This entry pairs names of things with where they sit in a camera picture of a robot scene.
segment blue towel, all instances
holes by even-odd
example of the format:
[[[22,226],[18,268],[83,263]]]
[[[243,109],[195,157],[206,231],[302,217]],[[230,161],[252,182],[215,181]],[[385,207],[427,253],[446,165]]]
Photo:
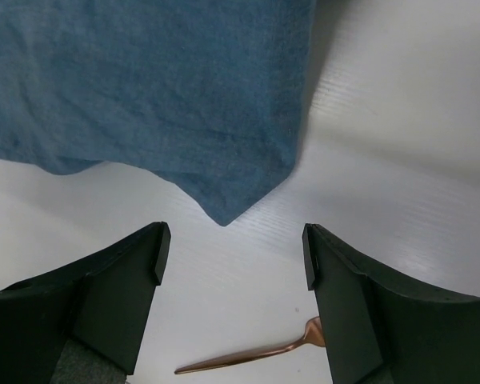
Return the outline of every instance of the blue towel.
[[[0,158],[54,174],[138,166],[226,225],[294,167],[313,11],[0,0]]]

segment spoon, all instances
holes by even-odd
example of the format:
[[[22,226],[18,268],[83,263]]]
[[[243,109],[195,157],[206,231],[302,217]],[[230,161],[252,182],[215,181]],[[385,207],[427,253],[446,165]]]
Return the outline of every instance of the spoon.
[[[323,337],[322,324],[320,318],[312,318],[306,324],[304,335],[299,339],[289,344],[276,346],[271,348],[258,348],[255,350],[247,350],[238,352],[236,354],[228,354],[220,358],[212,358],[204,362],[198,362],[183,368],[178,368],[174,374],[189,374],[191,372],[199,372],[201,370],[214,370],[216,368],[223,368],[224,366],[236,366],[244,362],[253,362],[260,358],[270,358],[278,354],[290,352],[304,344],[313,344],[314,346],[325,347],[326,342]]]

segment white table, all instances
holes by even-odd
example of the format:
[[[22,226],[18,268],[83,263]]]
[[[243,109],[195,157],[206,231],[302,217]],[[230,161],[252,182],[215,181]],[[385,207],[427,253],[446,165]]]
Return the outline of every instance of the white table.
[[[400,3],[355,2],[343,15],[298,168],[227,228],[144,170],[104,164],[58,177],[0,161],[0,289],[168,222],[169,261],[133,384],[332,383],[326,352],[312,346],[173,375],[300,336],[318,313],[306,222],[423,281],[480,295],[480,1]]]

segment copper fork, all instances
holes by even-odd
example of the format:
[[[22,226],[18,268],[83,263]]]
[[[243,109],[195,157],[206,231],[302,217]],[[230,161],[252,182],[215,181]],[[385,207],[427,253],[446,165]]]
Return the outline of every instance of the copper fork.
[[[243,364],[244,362],[253,362],[260,358],[270,358],[278,354],[284,354],[290,352],[304,344],[313,344],[314,346],[325,347],[326,342],[323,337],[322,324],[320,318],[312,318],[306,324],[304,335],[294,342],[284,344],[282,346],[276,346],[271,348],[258,348],[255,350],[247,350],[244,352],[238,352],[236,354],[228,354],[220,358],[212,358],[204,362],[198,362],[183,368],[177,369],[175,374],[189,374],[190,372],[199,372],[201,370],[214,370],[216,368],[223,368],[224,366],[235,366],[237,364]]]

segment blue cloth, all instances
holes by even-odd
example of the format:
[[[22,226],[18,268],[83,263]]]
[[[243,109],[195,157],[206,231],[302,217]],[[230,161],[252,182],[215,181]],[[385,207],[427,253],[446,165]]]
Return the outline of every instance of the blue cloth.
[[[145,168],[226,225],[294,167],[313,11],[0,0],[0,158],[54,174]]]

